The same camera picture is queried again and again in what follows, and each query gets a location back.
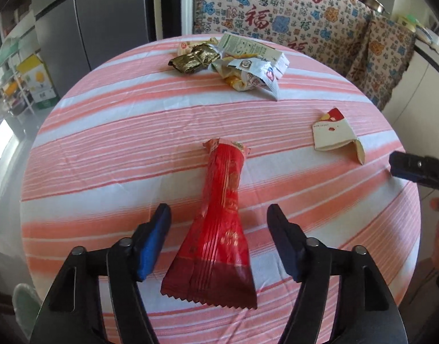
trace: striped tablecloth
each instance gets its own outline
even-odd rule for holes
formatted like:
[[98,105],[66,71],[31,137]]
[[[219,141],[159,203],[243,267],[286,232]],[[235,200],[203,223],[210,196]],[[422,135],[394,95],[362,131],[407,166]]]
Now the striped tablecloth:
[[[166,202],[172,227],[154,273],[139,284],[159,341],[276,343],[298,292],[266,225],[268,205],[278,203],[290,221],[330,247],[366,246],[400,302],[417,258],[420,205],[416,185],[390,176],[388,155],[402,146],[376,107],[328,67],[280,46],[290,67],[279,80],[278,102],[262,89],[238,93],[212,71],[182,75],[167,65],[181,40],[144,45],[101,65],[40,129],[25,172],[21,220],[41,297],[74,246],[109,247]],[[333,107],[361,139],[365,165],[353,146],[314,150],[311,126]],[[257,310],[202,306],[159,292],[199,207],[207,163],[202,143],[217,136],[252,149],[239,206]],[[332,278],[320,342],[329,338],[337,285]],[[106,280],[100,287],[109,340],[118,343]]]

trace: plastic wrapper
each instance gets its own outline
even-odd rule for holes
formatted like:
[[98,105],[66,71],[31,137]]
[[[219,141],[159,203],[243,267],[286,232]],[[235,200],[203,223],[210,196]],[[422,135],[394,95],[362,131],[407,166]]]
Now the plastic wrapper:
[[208,41],[183,41],[180,42],[177,49],[178,55],[189,54],[193,51],[194,47],[200,44],[210,44],[210,45],[218,45],[218,40],[216,38],[210,38]]
[[249,150],[221,138],[205,147],[210,155],[201,209],[162,281],[161,293],[214,306],[257,308],[238,215],[237,190]]
[[168,62],[179,72],[190,74],[207,68],[212,62],[220,59],[217,49],[209,44],[200,44],[193,48],[189,54],[180,55]]
[[237,91],[246,91],[255,87],[267,87],[276,100],[279,88],[274,69],[269,61],[250,55],[224,57],[213,63],[221,77]]

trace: table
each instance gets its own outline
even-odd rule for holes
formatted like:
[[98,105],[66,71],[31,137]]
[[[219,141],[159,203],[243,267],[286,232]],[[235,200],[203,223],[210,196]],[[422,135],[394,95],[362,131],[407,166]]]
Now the table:
[[[42,125],[21,194],[23,245],[41,297],[74,246],[109,247],[166,202],[172,227],[154,273],[139,284],[160,342],[276,343],[298,292],[266,225],[268,205],[279,203],[307,236],[327,246],[366,246],[400,302],[417,258],[420,205],[415,184],[390,176],[388,155],[402,146],[381,113],[328,67],[278,45],[290,61],[278,102],[263,89],[238,93],[212,71],[182,75],[167,66],[182,40],[150,43],[101,65]],[[333,107],[361,139],[365,165],[352,146],[314,150],[311,126]],[[239,205],[257,310],[159,293],[199,205],[207,163],[202,142],[216,136],[252,149]],[[331,278],[320,342],[329,338],[337,286]],[[106,280],[100,288],[109,339],[119,342]]]

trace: blue gripper pad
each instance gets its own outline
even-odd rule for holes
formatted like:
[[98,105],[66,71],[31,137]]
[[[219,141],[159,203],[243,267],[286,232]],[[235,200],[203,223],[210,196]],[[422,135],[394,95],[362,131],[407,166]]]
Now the blue gripper pad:
[[150,222],[140,225],[146,227],[145,234],[142,236],[143,245],[140,249],[136,270],[137,276],[142,281],[154,270],[171,222],[170,207],[166,204],[160,204]]

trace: pot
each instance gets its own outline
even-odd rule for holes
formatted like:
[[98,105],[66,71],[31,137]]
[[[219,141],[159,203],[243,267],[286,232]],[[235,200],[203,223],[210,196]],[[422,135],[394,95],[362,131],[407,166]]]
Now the pot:
[[385,7],[378,0],[360,0],[370,9],[375,10],[377,13],[386,13]]

